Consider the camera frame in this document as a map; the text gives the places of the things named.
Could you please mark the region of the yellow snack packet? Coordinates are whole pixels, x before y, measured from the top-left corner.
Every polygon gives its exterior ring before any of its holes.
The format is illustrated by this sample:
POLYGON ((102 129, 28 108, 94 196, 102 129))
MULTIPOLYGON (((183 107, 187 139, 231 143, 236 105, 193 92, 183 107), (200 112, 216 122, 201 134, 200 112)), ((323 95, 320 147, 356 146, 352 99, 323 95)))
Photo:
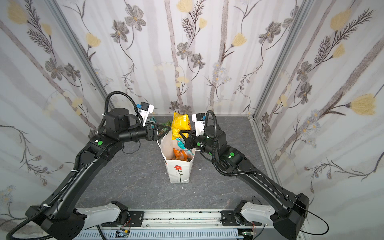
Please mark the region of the yellow snack packet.
POLYGON ((189 115, 174 113, 171 128, 172 128, 172 140, 182 138, 182 136, 180 135, 180 131, 191 130, 189 115))

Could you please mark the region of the white paper bag red flower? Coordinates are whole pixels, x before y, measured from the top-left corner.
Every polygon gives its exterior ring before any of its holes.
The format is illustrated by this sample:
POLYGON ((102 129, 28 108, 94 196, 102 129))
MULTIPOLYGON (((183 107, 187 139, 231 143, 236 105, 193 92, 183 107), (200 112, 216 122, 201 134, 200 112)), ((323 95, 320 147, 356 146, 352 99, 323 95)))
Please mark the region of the white paper bag red flower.
POLYGON ((173 148, 177 148, 177 141, 172 140, 172 133, 167 133, 159 144, 167 173, 171 183, 188 184, 190 181, 190 175, 192 166, 195 159, 196 149, 191 149, 194 156, 189 159, 189 162, 175 160, 173 148))

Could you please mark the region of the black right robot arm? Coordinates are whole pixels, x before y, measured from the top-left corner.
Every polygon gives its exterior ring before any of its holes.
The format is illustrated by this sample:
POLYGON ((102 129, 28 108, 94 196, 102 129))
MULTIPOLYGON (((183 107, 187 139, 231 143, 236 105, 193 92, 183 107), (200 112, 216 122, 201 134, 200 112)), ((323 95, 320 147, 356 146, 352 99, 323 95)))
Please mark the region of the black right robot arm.
POLYGON ((268 217, 271 225, 288 240, 295 240, 308 215, 309 198, 283 188, 260 170, 238 149, 230 146, 219 126, 210 125, 197 135, 181 131, 185 147, 211 156, 217 171, 226 177, 237 177, 268 201, 274 213, 268 217))

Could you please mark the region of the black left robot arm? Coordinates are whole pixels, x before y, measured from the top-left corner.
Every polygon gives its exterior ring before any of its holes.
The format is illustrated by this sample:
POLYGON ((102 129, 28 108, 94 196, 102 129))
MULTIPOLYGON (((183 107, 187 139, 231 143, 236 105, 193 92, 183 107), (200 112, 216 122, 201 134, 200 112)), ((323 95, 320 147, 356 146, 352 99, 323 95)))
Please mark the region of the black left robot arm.
POLYGON ((80 197, 100 170, 109 163, 124 143, 161 140, 171 127, 142 123, 141 114, 116 108, 104 114, 101 129, 80 150, 74 167, 60 186, 39 206, 31 206, 26 216, 49 237, 72 240, 83 229, 88 217, 75 208, 80 197))

